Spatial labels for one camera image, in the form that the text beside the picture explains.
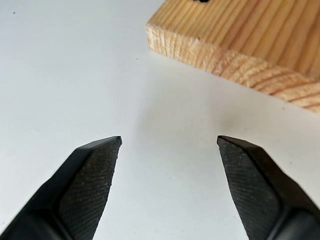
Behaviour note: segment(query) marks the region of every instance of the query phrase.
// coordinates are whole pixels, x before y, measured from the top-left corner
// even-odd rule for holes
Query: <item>wood block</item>
[[[320,113],[320,0],[166,0],[151,50]]]

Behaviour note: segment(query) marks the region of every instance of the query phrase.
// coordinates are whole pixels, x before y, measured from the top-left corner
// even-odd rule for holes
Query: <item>pine wood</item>
[[[151,50],[320,113],[320,0],[166,0]]]

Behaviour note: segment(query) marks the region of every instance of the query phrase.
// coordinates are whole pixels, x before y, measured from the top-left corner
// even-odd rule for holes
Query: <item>wood grain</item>
[[[151,50],[320,113],[320,0],[166,0]]]

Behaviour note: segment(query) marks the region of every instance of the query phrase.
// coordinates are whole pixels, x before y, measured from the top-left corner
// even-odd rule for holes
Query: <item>white table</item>
[[[95,240],[245,240],[217,135],[320,205],[320,115],[152,53],[162,0],[0,1],[0,232],[85,143],[123,145]]]

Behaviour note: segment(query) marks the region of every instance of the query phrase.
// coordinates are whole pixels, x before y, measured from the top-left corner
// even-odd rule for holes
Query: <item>wooden block end grain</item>
[[[166,0],[152,51],[320,113],[319,0]]]

